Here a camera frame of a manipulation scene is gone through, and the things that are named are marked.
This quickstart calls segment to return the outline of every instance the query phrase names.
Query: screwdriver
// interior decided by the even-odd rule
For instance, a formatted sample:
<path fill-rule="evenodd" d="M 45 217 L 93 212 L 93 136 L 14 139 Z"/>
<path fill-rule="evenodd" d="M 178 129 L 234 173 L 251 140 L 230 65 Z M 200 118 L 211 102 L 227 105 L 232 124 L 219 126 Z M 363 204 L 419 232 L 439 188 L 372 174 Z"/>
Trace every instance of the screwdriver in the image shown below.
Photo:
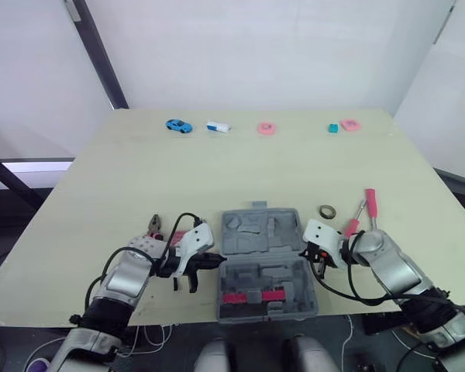
<path fill-rule="evenodd" d="M 377 230 L 377 201 L 375 199 L 375 189 L 366 188 L 365 197 L 367 198 L 367 209 L 369 211 L 370 225 L 372 230 Z"/>
<path fill-rule="evenodd" d="M 360 221 L 358 221 L 358 218 L 360 217 L 360 214 L 362 211 L 365 209 L 365 204 L 367 203 L 367 200 L 364 199 L 360 203 L 360 206 L 358 207 L 358 210 L 356 211 L 355 218 L 350 220 L 350 223 L 348 223 L 348 227 L 346 227 L 346 230 L 344 232 L 344 236 L 346 238 L 349 238 L 352 236 L 354 233 L 357 232 L 358 225 L 360 224 Z"/>

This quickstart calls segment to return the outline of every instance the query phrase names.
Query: gray plastic toolbox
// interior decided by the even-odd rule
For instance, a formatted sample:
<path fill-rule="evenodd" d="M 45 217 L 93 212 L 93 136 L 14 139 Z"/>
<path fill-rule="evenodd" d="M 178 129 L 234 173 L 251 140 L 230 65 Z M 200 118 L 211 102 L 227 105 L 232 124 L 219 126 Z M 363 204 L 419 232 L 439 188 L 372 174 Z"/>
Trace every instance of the gray plastic toolbox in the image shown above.
<path fill-rule="evenodd" d="M 222 214 L 217 319 L 224 323 L 306 319 L 318 306 L 298 212 L 255 208 Z"/>

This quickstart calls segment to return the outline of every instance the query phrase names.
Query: table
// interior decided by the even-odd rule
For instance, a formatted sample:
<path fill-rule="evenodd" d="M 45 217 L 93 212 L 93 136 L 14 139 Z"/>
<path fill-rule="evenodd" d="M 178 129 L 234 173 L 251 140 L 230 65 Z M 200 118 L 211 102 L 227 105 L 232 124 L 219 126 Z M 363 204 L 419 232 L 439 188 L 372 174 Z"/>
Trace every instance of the table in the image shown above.
<path fill-rule="evenodd" d="M 164 123 L 174 118 L 195 129 L 168 130 Z M 362 129 L 328 132 L 345 118 L 358 119 Z M 208 131 L 207 119 L 232 130 Z M 260 135 L 262 121 L 275 122 L 277 132 Z M 265 200 L 269 207 L 296 208 L 305 226 L 329 204 L 338 212 L 329 224 L 342 229 L 368 187 L 377 189 L 379 227 L 465 304 L 465 211 L 386 112 L 115 111 L 0 268 L 0 326 L 70 326 L 110 253 L 145 233 L 153 213 L 167 236 L 181 212 L 207 219 L 217 251 L 221 211 Z M 361 221 L 368 229 L 366 213 Z M 383 293 L 368 268 L 356 267 L 354 277 L 362 295 Z M 172 280 L 152 278 L 131 324 L 215 321 L 217 270 L 198 279 L 192 295 L 185 277 L 177 292 Z M 349 290 L 342 270 L 328 269 L 326 281 Z M 397 309 L 391 302 L 369 308 L 316 285 L 320 315 Z"/>

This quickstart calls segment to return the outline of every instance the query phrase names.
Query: white panel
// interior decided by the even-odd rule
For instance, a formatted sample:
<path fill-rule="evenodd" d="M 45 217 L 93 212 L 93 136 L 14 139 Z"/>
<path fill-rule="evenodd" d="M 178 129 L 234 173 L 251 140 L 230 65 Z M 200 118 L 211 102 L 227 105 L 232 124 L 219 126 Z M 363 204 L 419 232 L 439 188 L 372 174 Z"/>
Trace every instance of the white panel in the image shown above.
<path fill-rule="evenodd" d="M 61 0 L 0 0 L 0 158 L 72 157 L 111 106 Z"/>
<path fill-rule="evenodd" d="M 465 0 L 395 116 L 432 166 L 465 177 Z"/>
<path fill-rule="evenodd" d="M 89 0 L 136 108 L 394 112 L 451 0 Z"/>

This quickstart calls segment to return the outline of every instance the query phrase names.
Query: pink handle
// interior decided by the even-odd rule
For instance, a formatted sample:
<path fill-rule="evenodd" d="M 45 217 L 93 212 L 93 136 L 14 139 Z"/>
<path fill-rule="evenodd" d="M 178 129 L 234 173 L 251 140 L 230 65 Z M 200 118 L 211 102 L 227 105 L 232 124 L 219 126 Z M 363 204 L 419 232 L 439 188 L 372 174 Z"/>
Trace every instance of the pink handle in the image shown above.
<path fill-rule="evenodd" d="M 348 227 L 346 227 L 346 230 L 344 232 L 344 236 L 346 238 L 349 238 L 354 233 L 356 233 L 359 224 L 360 224 L 360 222 L 357 219 L 351 219 L 350 223 L 348 224 Z"/>
<path fill-rule="evenodd" d="M 375 200 L 375 189 L 366 188 L 365 197 L 367 198 L 367 209 L 371 218 L 377 218 L 377 202 Z"/>

